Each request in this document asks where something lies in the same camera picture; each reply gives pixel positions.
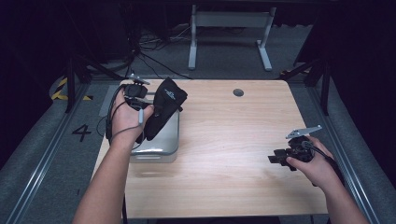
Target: dark background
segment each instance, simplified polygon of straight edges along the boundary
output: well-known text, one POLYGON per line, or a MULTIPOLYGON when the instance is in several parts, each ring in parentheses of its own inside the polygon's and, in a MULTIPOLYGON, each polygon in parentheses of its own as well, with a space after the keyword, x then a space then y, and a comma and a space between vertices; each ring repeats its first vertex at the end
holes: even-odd
MULTIPOLYGON (((142 27, 166 39, 168 29, 190 22, 191 14, 188 5, 110 7, 45 0, 0 4, 1 167, 50 107, 50 86, 64 74, 71 55, 97 63, 124 59, 135 48, 142 27)), ((316 24, 297 61, 319 57, 329 62, 348 112, 393 186, 394 9, 390 1, 280 6, 274 20, 275 25, 316 24)))

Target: human hand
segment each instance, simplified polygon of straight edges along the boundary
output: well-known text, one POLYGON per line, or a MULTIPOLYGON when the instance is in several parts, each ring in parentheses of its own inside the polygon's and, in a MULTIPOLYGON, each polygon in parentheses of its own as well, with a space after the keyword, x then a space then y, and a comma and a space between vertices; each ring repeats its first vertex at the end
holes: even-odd
POLYGON ((121 147, 132 149, 136 138, 144 130, 146 121, 154 111, 153 105, 144 109, 143 123, 139 124, 139 111, 128 106, 123 97, 124 88, 120 89, 111 109, 112 114, 112 145, 121 144, 121 147))
MULTIPOLYGON (((333 158, 332 153, 315 137, 307 136, 315 147, 322 150, 327 156, 333 158)), ((331 189, 334 185, 341 184, 338 175, 325 158, 319 153, 315 153, 314 159, 310 162, 298 161, 292 157, 287 157, 286 161, 303 172, 306 177, 322 190, 331 189)))

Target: forearm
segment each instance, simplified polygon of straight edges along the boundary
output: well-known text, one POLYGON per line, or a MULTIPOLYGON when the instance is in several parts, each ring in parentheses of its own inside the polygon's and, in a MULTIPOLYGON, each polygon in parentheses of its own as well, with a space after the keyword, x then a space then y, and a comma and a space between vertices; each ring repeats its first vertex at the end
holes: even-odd
POLYGON ((324 190, 327 209, 332 224, 368 223, 344 186, 337 184, 332 187, 333 189, 324 190))
POLYGON ((112 146, 82 198, 74 223, 120 223, 131 149, 112 146))

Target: table top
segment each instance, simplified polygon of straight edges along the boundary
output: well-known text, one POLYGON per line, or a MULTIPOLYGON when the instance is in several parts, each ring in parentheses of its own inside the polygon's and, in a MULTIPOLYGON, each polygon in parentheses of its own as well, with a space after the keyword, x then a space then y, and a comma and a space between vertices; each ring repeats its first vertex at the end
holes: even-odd
MULTIPOLYGON (((155 91, 160 80, 147 86, 155 91)), ((304 128, 280 80, 177 80, 188 93, 173 163, 130 163, 131 218, 327 214, 323 192, 300 171, 272 164, 286 134, 304 128), (233 90, 244 95, 237 97, 233 90)), ((108 150, 104 139, 95 171, 108 150)))

